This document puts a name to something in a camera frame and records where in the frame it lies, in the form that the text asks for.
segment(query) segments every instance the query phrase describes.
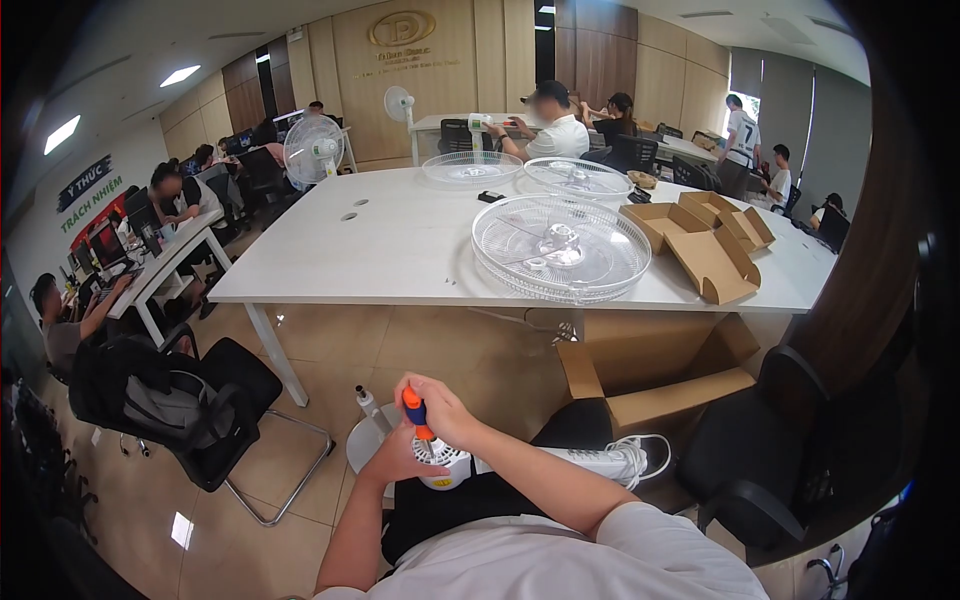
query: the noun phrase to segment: black t-shirt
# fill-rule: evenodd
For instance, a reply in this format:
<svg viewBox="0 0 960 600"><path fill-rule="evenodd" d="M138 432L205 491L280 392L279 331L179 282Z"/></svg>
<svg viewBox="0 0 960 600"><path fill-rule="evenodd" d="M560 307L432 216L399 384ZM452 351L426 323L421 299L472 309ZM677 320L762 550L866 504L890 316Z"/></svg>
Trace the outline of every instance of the black t-shirt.
<svg viewBox="0 0 960 600"><path fill-rule="evenodd" d="M636 135L636 123L630 122L630 129L623 131L623 121L620 119L597 119L593 122L593 128L603 134L604 142L608 146L613 145L613 141L620 134Z"/></svg>

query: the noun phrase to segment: company logo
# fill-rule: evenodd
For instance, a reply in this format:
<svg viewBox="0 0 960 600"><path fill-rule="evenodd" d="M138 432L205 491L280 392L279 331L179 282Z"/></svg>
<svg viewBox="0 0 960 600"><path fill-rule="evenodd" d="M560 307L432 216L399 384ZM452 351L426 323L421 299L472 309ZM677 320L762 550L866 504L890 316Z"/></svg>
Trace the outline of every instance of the company logo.
<svg viewBox="0 0 960 600"><path fill-rule="evenodd" d="M428 12L394 12L373 23L367 38L377 46L405 46L424 39L436 28L437 20Z"/></svg>

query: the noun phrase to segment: chrome chair leg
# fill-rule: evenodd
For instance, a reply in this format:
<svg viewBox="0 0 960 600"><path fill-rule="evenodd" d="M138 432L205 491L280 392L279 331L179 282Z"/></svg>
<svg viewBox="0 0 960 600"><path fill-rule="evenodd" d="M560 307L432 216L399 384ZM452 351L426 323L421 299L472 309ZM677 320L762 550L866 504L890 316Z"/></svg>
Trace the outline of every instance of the chrome chair leg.
<svg viewBox="0 0 960 600"><path fill-rule="evenodd" d="M253 518L255 518L256 521L261 525L263 525L264 527L273 527L274 525L280 522L280 519L283 517L283 515L286 514L287 509L290 508L290 505L294 503L294 500L297 499L297 496L306 486L307 481L309 481L310 477L313 476L314 471L317 470L317 467L320 466L320 463L324 460L324 458L329 456L330 452L333 451L333 448L336 446L336 443L333 441L333 438L330 436L328 431L314 424L308 423L303 420L294 419L293 417L289 415L285 415L278 411L275 411L272 408L267 409L266 414L273 415L274 417L279 417L284 420L288 420L298 425L302 425L307 429L311 429L313 431L316 431L319 434L322 434L326 438L326 446L324 447L324 451L320 453L320 456L318 456L317 460L314 461L313 466L310 467L310 470L306 472L306 475L303 476L303 478L297 484L297 487L294 488L293 493L291 493L290 496L287 498L286 502L283 503L283 506L280 507L280 510L276 512L276 515L274 516L274 518L270 520L265 519L260 513L258 513L256 509L247 500L247 498L244 496L244 494L239 490L237 490L236 486L233 485L233 482L230 481L229 477L227 478L227 481L225 482L227 484L227 487L231 492L233 492L233 495L235 495L237 499L240 500L240 503L243 504L243 507L245 509L247 509L247 512L250 513L251 516L253 516Z"/></svg>

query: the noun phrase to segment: hand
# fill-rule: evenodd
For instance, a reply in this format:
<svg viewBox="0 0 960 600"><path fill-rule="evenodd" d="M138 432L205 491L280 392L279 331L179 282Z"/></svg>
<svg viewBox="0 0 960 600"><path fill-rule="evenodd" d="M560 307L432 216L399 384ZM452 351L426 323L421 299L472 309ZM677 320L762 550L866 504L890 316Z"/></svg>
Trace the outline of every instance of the hand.
<svg viewBox="0 0 960 600"><path fill-rule="evenodd" d="M359 477L386 486L394 481L411 477L440 477L449 475L450 469L425 465L414 458L411 446L416 428L404 420L384 438L383 444L373 457L360 469Z"/></svg>
<svg viewBox="0 0 960 600"><path fill-rule="evenodd" d="M442 381L405 373L394 388L394 405L409 422L403 409L401 394L407 386L413 388L426 405L426 424L437 437L455 448L469 452L472 443L484 425L476 419Z"/></svg>

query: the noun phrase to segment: black pants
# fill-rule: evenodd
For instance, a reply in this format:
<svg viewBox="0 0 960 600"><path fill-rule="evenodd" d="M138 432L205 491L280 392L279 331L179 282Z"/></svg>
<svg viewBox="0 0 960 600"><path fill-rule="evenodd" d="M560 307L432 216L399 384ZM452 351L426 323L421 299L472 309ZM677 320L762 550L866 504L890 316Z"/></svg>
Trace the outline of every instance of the black pants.
<svg viewBox="0 0 960 600"><path fill-rule="evenodd" d="M613 441L607 401L574 400L554 413L532 445L602 450ZM540 515L537 506L496 473L473 473L449 492L437 492L421 480L396 482L394 512L380 540L383 558L396 564L403 553L448 529L489 516Z"/></svg>

